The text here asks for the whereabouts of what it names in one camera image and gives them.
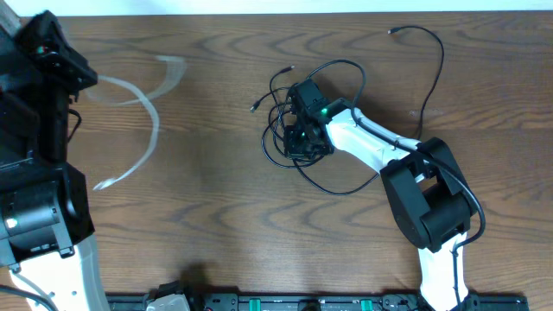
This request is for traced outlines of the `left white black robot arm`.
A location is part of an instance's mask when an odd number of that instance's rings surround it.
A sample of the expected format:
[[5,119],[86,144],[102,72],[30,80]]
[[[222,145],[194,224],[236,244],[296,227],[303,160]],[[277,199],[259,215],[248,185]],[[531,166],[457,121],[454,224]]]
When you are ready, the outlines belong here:
[[106,310],[86,178],[68,119],[98,81],[55,15],[1,34],[1,264],[34,310]]

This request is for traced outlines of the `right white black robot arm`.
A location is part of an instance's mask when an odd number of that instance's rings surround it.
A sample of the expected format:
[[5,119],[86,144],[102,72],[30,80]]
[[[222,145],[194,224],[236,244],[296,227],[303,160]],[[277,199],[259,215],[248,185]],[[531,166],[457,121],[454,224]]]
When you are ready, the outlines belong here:
[[286,155],[315,159],[338,149],[377,172],[399,230],[418,249],[421,306],[467,310],[462,252],[483,233],[468,236],[472,216],[485,215],[449,146],[395,134],[353,103],[325,98],[311,79],[290,87],[288,98],[296,122],[285,128]]

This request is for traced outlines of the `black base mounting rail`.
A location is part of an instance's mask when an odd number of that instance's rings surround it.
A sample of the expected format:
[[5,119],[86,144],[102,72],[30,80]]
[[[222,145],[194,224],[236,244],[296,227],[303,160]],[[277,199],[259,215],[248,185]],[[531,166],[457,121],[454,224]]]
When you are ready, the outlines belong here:
[[292,295],[240,293],[233,288],[195,289],[178,282],[166,283],[146,294],[109,293],[110,310],[146,310],[149,303],[165,295],[183,294],[190,310],[197,311],[371,311],[430,310],[415,292],[384,292],[380,295]]

